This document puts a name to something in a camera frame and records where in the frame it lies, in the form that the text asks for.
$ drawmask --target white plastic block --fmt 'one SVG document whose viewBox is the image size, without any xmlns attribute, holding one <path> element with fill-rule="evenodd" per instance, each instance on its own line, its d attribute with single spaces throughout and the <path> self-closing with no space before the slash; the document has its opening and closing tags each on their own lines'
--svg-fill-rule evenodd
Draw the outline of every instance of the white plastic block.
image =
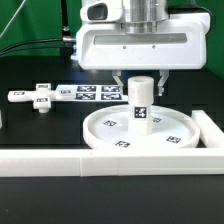
<svg viewBox="0 0 224 224">
<path fill-rule="evenodd" d="M 0 177 L 80 176 L 74 150 L 1 150 Z"/>
<path fill-rule="evenodd" d="M 108 152 L 89 150 L 80 158 L 81 176 L 117 176 L 118 158 Z"/>
<path fill-rule="evenodd" d="M 200 138 L 207 148 L 224 148 L 224 133 L 204 111 L 192 111 L 192 119 L 200 128 Z"/>
</svg>

